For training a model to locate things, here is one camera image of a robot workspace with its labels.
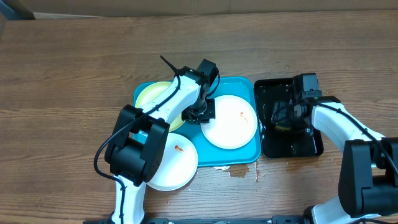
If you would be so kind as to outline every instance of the black plastic container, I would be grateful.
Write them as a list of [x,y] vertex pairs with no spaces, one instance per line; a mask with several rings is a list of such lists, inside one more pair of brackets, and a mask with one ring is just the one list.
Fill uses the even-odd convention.
[[254,84],[262,153],[270,159],[320,156],[323,143],[319,130],[308,127],[300,131],[283,131],[271,123],[274,103],[289,101],[293,78],[258,80]]

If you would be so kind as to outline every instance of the yellow plate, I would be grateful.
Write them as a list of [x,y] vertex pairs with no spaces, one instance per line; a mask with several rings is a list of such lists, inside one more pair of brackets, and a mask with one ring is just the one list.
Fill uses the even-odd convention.
[[[135,102],[135,107],[139,108],[142,105],[145,105],[155,98],[157,98],[163,91],[165,91],[172,83],[170,82],[157,82],[153,83],[147,88],[145,88],[137,97]],[[176,130],[177,128],[181,127],[184,123],[181,119],[181,114],[170,124],[169,132]]]

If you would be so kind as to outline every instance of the white paper plate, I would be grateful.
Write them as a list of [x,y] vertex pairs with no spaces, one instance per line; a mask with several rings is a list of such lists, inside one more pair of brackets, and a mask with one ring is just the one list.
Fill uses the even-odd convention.
[[197,168],[198,153],[192,142],[182,135],[169,133],[159,169],[147,184],[156,190],[176,190],[192,179]]
[[237,149],[249,143],[257,131],[257,115],[244,99],[225,95],[215,98],[216,118],[201,124],[203,134],[213,145]]

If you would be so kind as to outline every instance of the turquoise tray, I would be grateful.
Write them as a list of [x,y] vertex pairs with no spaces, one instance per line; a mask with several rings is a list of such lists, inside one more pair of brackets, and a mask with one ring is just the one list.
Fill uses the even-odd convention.
[[[139,85],[134,92],[134,103],[138,95],[147,86],[154,82],[147,82]],[[215,93],[210,98],[216,98],[221,95],[234,95],[245,99],[257,112],[256,102],[254,99],[253,84],[244,77],[225,77],[220,78],[220,84]],[[229,166],[233,164],[252,163],[258,159],[261,153],[261,143],[259,130],[257,129],[254,138],[238,149],[222,149],[214,146],[203,135],[200,125],[184,123],[181,127],[173,131],[173,133],[181,134],[188,138],[198,151],[198,166]],[[134,139],[145,142],[145,137],[135,134]]]

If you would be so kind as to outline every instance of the white robotic arm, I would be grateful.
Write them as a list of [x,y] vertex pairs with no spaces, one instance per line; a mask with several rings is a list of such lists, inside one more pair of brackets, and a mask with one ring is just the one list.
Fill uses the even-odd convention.
[[[346,111],[344,105],[341,103],[331,102],[324,103],[324,105],[334,107],[341,112],[350,115],[348,111]],[[341,152],[344,151],[344,145],[347,140],[362,139],[364,141],[371,141],[371,139],[364,135],[362,131],[360,131],[358,127],[356,127],[348,118],[326,107],[314,106],[312,109],[311,119],[313,127],[325,133],[331,139],[331,141],[340,149]],[[366,128],[368,130],[368,133],[375,137],[377,140],[381,140],[381,138],[384,137],[382,134],[367,128],[356,118],[354,119],[363,128]]]
[[[324,103],[324,105],[331,106],[342,112],[350,115],[344,105],[341,103]],[[362,133],[348,118],[341,113],[337,113],[331,109],[323,106],[314,106],[311,114],[313,127],[325,133],[331,141],[340,149],[344,151],[345,142],[347,140],[362,139],[364,141],[371,141],[366,135]],[[370,130],[365,125],[354,118],[363,128],[368,130],[368,133],[374,136],[377,140],[381,140],[384,136],[380,133]],[[339,197],[333,197],[331,200],[316,205],[312,208],[312,218],[314,224],[345,224],[350,223],[360,218],[374,218],[378,214],[369,214],[363,217],[351,218],[341,206]]]
[[[167,101],[163,106],[149,114],[151,117],[157,119],[162,118],[166,121],[166,123],[171,124],[174,119],[181,114],[183,110],[187,107],[191,106],[196,102],[200,93],[200,86],[191,78],[186,76],[180,77],[180,89],[173,98]],[[142,105],[141,109],[143,112],[150,111],[160,102],[164,101],[168,96],[170,96],[173,91],[178,86],[177,77],[174,78],[173,83],[156,99],[153,101]],[[147,133],[140,131],[140,134],[147,135]],[[141,183],[140,186],[134,186],[133,182],[123,176],[116,176],[123,181],[126,192],[123,203],[123,211],[124,211],[124,223],[123,224],[140,224],[144,219],[144,195],[146,189],[146,183]],[[115,224],[121,224],[119,218],[120,205],[122,200],[122,190],[119,183],[116,183],[116,208],[112,215],[112,221]]]

